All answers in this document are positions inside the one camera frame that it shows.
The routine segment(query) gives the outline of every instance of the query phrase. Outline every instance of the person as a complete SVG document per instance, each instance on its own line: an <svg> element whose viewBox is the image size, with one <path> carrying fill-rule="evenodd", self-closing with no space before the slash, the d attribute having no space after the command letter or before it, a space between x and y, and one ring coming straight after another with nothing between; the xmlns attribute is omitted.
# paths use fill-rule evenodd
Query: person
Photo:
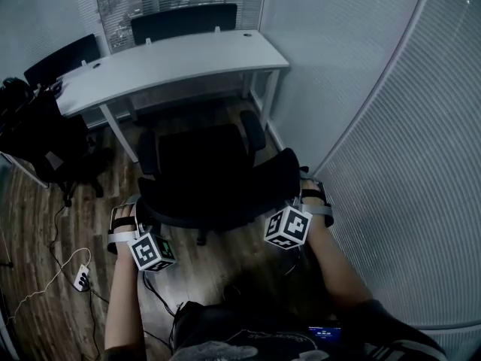
<svg viewBox="0 0 481 361"><path fill-rule="evenodd" d="M303 189L318 190L306 180ZM321 199L303 203L322 205ZM127 217L126 206L116 218ZM443 350L427 335L396 320L375 299L325 227L313 215L307 241L321 268L322 280L340 322L340 341L312 336L289 314L269 314L233 304L201 306L188 302L175 317L171 361L322 359L445 360ZM146 359L137 294L138 271L125 243L118 244L105 326L105 360Z"/></svg>

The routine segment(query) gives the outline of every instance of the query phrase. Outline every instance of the phone screen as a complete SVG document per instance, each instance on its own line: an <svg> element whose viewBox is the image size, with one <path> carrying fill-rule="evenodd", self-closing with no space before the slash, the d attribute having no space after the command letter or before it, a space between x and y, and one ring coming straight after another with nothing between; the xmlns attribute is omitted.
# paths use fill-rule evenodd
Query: phone screen
<svg viewBox="0 0 481 361"><path fill-rule="evenodd" d="M309 326L309 330L317 338L329 342L340 341L340 327Z"/></svg>

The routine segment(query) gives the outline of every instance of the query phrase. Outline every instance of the electrical outlet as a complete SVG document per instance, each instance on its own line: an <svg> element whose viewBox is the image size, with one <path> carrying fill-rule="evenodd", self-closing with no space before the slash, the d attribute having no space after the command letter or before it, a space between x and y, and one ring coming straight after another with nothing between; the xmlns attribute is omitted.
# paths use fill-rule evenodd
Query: electrical outlet
<svg viewBox="0 0 481 361"><path fill-rule="evenodd" d="M84 265L80 265L78 269L77 277L75 278L74 286L79 292L83 292L89 288L89 282L87 276L89 275L89 268Z"/></svg>

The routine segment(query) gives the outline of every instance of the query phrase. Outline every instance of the black office chair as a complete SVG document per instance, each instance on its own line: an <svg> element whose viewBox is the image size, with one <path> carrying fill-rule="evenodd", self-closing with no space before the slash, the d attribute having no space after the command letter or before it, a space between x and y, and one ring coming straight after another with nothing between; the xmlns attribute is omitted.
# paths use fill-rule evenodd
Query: black office chair
<svg viewBox="0 0 481 361"><path fill-rule="evenodd" d="M233 124L162 136L156 148L153 131L144 132L138 157L144 174L138 186L142 205L156 221L199 229L197 243L210 230L225 231L254 221L299 195L299 163L290 149L253 167L256 151L265 147L257 116L243 111L246 151Z"/></svg>
<svg viewBox="0 0 481 361"><path fill-rule="evenodd" d="M235 29L237 4L208 4L183 7L135 17L131 21L135 45L196 33Z"/></svg>
<svg viewBox="0 0 481 361"><path fill-rule="evenodd" d="M71 206L78 183L91 184L102 197L97 175L107 168L113 151L88 153L93 141L87 138L83 118L64 118L51 91L41 90L33 100L21 102L9 102L12 95L6 91L0 94L0 151L30 162L42 181L58 184L65 207Z"/></svg>
<svg viewBox="0 0 481 361"><path fill-rule="evenodd" d="M67 72L82 66L82 61L90 63L100 59L100 48L93 34L87 35L50 54L35 63L23 74L31 87L49 86Z"/></svg>

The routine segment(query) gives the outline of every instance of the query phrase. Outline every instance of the wall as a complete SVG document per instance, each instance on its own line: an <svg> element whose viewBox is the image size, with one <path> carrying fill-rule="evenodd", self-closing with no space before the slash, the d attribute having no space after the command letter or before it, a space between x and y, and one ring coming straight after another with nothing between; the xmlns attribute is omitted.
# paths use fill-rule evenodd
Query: wall
<svg viewBox="0 0 481 361"><path fill-rule="evenodd" d="M0 80L90 33L107 44L96 0L0 0Z"/></svg>
<svg viewBox="0 0 481 361"><path fill-rule="evenodd" d="M292 65L271 124L302 164L317 167L346 130L417 1L265 0L261 31Z"/></svg>
<svg viewBox="0 0 481 361"><path fill-rule="evenodd" d="M425 0L319 171L331 230L376 298L409 324L443 328L430 334L450 359L481 345L480 17L481 0Z"/></svg>

